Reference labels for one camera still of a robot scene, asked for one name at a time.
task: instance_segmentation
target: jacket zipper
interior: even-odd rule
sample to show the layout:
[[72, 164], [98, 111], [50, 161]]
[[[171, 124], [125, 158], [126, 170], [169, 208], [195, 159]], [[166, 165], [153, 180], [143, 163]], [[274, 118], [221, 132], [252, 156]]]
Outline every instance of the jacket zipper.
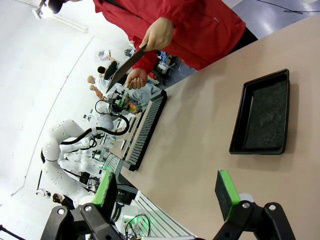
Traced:
[[218, 19], [216, 19], [216, 17], [213, 17], [212, 19], [216, 20], [218, 23], [220, 23], [220, 21]]

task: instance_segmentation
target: hand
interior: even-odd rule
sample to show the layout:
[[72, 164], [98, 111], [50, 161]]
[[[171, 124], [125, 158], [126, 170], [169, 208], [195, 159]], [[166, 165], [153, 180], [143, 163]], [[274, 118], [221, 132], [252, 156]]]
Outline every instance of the hand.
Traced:
[[140, 89], [147, 84], [147, 81], [147, 72], [141, 68], [136, 68], [132, 70], [126, 78], [125, 87], [129, 88], [130, 83], [132, 82], [130, 89]]
[[171, 43], [174, 24], [165, 17], [159, 17], [145, 33], [140, 48], [147, 43], [146, 51], [160, 50]]

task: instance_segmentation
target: person in white shirt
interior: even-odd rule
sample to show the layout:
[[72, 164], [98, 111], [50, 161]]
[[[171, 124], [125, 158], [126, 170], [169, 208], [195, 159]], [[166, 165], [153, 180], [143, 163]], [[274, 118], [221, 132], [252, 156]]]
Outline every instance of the person in white shirt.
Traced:
[[88, 76], [87, 82], [89, 84], [95, 85], [98, 90], [104, 95], [107, 96], [109, 94], [113, 94], [115, 92], [115, 90], [117, 90], [117, 88], [119, 86], [121, 86], [121, 84], [116, 83], [108, 92], [108, 84], [109, 84], [109, 80], [105, 80], [103, 78], [99, 78], [98, 81], [96, 81], [96, 79], [93, 76]]

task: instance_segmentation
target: white shirt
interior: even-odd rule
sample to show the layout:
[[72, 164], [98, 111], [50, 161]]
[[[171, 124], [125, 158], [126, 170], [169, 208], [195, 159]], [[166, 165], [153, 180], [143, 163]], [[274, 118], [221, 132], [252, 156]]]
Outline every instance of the white shirt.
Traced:
[[109, 80], [104, 80], [102, 77], [99, 78], [98, 82], [96, 82], [96, 87], [98, 88], [98, 90], [103, 94], [103, 96], [107, 96], [109, 94], [113, 94], [115, 92], [115, 90], [118, 89], [119, 86], [121, 86], [120, 83], [116, 83], [108, 92], [108, 84], [109, 84]]

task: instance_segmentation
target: beige tabletop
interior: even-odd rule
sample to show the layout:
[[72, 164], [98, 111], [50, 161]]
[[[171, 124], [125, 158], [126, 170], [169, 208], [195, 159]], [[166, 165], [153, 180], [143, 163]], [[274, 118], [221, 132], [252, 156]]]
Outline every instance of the beige tabletop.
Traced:
[[[245, 82], [290, 71], [286, 151], [231, 155]], [[320, 15], [275, 32], [167, 89], [168, 101], [138, 171], [122, 174], [197, 236], [223, 225], [214, 188], [226, 169], [259, 206], [282, 205], [295, 237], [320, 239]], [[241, 239], [255, 239], [246, 233]]]

